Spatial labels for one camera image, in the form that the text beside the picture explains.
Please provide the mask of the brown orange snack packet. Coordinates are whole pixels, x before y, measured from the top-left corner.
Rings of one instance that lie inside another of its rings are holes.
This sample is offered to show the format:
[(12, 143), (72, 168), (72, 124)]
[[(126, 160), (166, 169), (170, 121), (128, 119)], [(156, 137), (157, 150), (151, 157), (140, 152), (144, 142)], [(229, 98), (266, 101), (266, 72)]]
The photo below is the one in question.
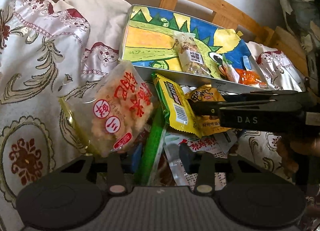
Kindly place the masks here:
[(199, 129), (203, 136), (210, 136), (230, 130), (221, 127), (220, 119), (209, 105), (212, 102), (224, 101), (224, 98), (211, 84), (205, 84), (185, 94), (194, 114), (196, 115)]

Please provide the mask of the yellow snack bar packet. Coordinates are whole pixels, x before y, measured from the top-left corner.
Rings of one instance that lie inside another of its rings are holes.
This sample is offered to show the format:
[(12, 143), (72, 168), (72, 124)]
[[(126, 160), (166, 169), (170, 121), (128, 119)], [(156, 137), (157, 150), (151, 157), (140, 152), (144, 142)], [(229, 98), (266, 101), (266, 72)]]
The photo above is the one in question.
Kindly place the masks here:
[(166, 123), (180, 132), (202, 137), (197, 118), (182, 88), (174, 81), (158, 74), (151, 75), (161, 102)]

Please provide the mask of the orange spicy tofu packet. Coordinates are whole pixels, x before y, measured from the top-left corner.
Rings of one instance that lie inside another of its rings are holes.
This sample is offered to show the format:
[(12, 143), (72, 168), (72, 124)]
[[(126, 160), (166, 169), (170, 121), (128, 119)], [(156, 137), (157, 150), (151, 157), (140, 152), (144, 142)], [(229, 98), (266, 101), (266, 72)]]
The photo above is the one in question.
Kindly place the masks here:
[(256, 88), (267, 88), (267, 83), (253, 70), (234, 68), (222, 55), (222, 70), (227, 80)]

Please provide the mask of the mixed nuts clear bag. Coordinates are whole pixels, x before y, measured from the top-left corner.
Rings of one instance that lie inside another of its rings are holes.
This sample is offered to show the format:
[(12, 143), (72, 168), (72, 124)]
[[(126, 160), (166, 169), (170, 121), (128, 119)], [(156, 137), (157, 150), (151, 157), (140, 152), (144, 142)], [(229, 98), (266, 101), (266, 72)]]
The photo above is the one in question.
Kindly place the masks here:
[(210, 70), (204, 63), (204, 59), (195, 42), (195, 34), (185, 32), (174, 32), (175, 50), (183, 72), (210, 76)]

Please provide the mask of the green sausage stick packet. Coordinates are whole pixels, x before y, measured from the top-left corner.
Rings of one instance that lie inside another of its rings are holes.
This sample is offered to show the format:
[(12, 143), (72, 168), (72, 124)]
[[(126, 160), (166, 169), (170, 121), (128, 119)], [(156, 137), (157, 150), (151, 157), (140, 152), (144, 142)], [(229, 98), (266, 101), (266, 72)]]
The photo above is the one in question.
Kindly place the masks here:
[(137, 185), (155, 185), (158, 164), (163, 152), (163, 143), (166, 132), (167, 123), (163, 115), (163, 109), (159, 107), (153, 118), (150, 134), (146, 141), (138, 170), (135, 173), (135, 183)]

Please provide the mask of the clear rice cracker bag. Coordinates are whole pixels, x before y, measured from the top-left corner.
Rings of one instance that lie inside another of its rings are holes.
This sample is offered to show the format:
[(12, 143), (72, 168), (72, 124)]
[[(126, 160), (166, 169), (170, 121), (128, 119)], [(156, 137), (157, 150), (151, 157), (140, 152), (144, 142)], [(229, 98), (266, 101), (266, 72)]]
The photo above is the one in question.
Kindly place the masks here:
[(59, 99), (86, 152), (127, 151), (153, 112), (152, 92), (130, 61), (121, 61), (81, 98)]

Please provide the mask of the grey metal tray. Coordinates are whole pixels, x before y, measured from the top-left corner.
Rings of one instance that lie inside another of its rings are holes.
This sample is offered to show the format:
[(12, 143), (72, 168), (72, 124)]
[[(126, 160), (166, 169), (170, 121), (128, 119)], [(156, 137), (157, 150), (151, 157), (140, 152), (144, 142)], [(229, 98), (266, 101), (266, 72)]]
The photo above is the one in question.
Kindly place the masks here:
[[(123, 47), (123, 41), (121, 44), (121, 50), (120, 50), (120, 58), (122, 54), (122, 47)], [(244, 65), (247, 70), (253, 70), (255, 71), (266, 83), (267, 80), (263, 76), (262, 71), (260, 70), (259, 66), (255, 62), (252, 55), (250, 57), (245, 56), (244, 58)], [(133, 64), (133, 66), (136, 68), (140, 76), (143, 80), (149, 81), (151, 80), (151, 75), (153, 72), (159, 73), (175, 82), (181, 85), (189, 85), (189, 86), (201, 86), (203, 84), (210, 83), (214, 88), (217, 88), (221, 91), (226, 91), (230, 93), (248, 93), (250, 91), (256, 91), (258, 89), (268, 89), (268, 83), (267, 88), (256, 88), (251, 87), (249, 85), (244, 84), (238, 84), (231, 82), (227, 80), (226, 76), (224, 75), (224, 72), (222, 70), (223, 78), (213, 78), (210, 74), (210, 76), (199, 76), (194, 74), (189, 74), (186, 72), (181, 71), (172, 71), (167, 69), (160, 69), (160, 68), (150, 68), (150, 67), (142, 67)]]

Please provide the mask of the floral curtain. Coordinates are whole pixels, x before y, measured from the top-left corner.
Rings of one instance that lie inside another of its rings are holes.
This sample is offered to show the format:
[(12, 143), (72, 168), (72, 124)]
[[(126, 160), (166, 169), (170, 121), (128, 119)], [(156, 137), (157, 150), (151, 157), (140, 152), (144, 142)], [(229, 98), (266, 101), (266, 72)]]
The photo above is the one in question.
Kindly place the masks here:
[(280, 0), (287, 30), (306, 52), (319, 50), (319, 0)]

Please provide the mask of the white pillow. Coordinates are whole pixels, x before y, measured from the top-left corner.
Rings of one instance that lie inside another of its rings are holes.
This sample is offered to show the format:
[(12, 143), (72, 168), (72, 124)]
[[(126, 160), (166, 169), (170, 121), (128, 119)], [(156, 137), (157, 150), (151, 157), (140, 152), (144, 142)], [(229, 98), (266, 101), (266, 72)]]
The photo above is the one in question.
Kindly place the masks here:
[(84, 75), (105, 76), (118, 63), (131, 4), (125, 0), (67, 0), (87, 20), (90, 33), (81, 58)]

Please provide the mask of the floral satin bed cover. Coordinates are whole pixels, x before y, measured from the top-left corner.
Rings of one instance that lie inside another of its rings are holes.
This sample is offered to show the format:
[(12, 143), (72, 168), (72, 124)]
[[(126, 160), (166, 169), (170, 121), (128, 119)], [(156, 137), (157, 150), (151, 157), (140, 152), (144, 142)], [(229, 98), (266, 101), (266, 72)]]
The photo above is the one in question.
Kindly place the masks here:
[(84, 75), (87, 20), (60, 0), (1, 0), (1, 230), (22, 230), (18, 192), (85, 152), (58, 102), (104, 76)]

